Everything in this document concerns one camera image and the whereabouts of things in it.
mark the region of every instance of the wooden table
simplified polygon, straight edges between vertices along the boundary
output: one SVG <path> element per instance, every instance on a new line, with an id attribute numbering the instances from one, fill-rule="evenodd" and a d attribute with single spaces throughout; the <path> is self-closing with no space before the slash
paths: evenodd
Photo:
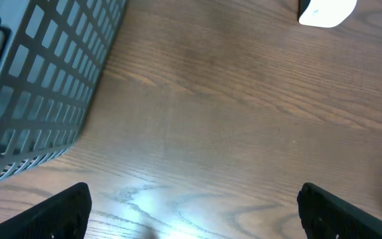
<path id="1" fill-rule="evenodd" d="M 88 238 L 304 238 L 311 181 L 382 219 L 382 0 L 132 0 L 85 130 L 0 183 L 0 222 L 80 181 Z"/>

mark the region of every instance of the wooden surface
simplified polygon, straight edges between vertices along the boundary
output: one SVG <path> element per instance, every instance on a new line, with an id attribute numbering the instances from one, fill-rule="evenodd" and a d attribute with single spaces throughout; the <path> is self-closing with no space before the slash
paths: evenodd
<path id="1" fill-rule="evenodd" d="M 87 238 L 304 238 L 311 181 L 382 219 L 382 0 L 132 0 L 85 130 L 0 183 L 0 222 L 90 186 Z"/>

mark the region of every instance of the white plastic object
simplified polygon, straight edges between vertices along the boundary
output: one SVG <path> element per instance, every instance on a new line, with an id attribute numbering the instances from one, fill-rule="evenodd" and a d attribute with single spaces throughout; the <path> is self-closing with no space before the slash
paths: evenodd
<path id="1" fill-rule="evenodd" d="M 298 22 L 312 27 L 335 27 L 349 17 L 356 2 L 357 0 L 300 0 L 302 12 Z"/>

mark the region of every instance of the perforated plastic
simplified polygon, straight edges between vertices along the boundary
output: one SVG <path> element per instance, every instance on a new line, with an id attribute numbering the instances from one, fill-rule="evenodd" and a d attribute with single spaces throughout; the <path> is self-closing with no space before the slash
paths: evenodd
<path id="1" fill-rule="evenodd" d="M 125 0 L 29 1 L 0 59 L 0 180 L 78 138 L 124 8 Z"/>

